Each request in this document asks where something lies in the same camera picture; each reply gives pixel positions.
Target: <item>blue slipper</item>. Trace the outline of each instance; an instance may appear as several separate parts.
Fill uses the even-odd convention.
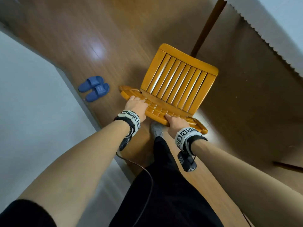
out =
[[[80,84],[78,90],[80,92],[87,92],[88,90],[92,89],[93,87],[103,84],[104,80],[101,76],[92,76],[89,77],[84,83]]]
[[[109,85],[100,84],[93,88],[93,91],[86,95],[85,100],[87,102],[93,102],[102,96],[105,96],[109,92]]]

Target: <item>gray shoe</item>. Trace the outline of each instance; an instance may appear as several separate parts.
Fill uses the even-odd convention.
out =
[[[158,123],[156,121],[153,121],[151,123],[151,132],[154,135],[154,139],[158,136],[163,138],[163,132],[162,132],[163,128],[164,125],[162,125],[161,123]]]

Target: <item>wooden table leg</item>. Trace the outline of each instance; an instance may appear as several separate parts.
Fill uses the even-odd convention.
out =
[[[218,0],[216,5],[214,6],[214,9],[212,10],[209,18],[207,19],[207,22],[194,46],[194,48],[191,51],[191,56],[196,57],[199,49],[201,48],[203,42],[205,41],[207,35],[209,34],[211,28],[216,23],[218,17],[220,16],[222,10],[224,9],[226,5],[226,1],[224,0]]]

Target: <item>wristband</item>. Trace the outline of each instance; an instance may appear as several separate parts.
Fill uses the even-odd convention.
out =
[[[141,126],[140,118],[135,112],[130,111],[130,110],[124,110],[121,113],[119,113],[116,118],[114,118],[114,121],[115,120],[123,120],[123,121],[127,122],[127,124],[129,125],[129,128],[130,128],[129,133],[122,140],[122,142],[119,146],[119,150],[122,151],[126,147],[126,145],[129,143],[131,138],[137,133],[138,129],[140,128],[140,126]]]
[[[195,128],[186,127],[178,131],[175,137],[175,143],[180,151],[194,155],[191,151],[191,144],[197,139],[204,139],[207,141],[207,138],[203,137]]]

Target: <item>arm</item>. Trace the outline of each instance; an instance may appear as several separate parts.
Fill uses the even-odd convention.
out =
[[[167,119],[173,138],[189,127],[181,118]],[[255,226],[303,226],[301,194],[205,140],[194,141],[191,150]]]
[[[147,104],[134,96],[125,106],[137,113],[141,122],[146,108]],[[129,130],[126,122],[116,120],[78,143],[46,168],[19,199],[41,205],[57,226],[75,226]]]

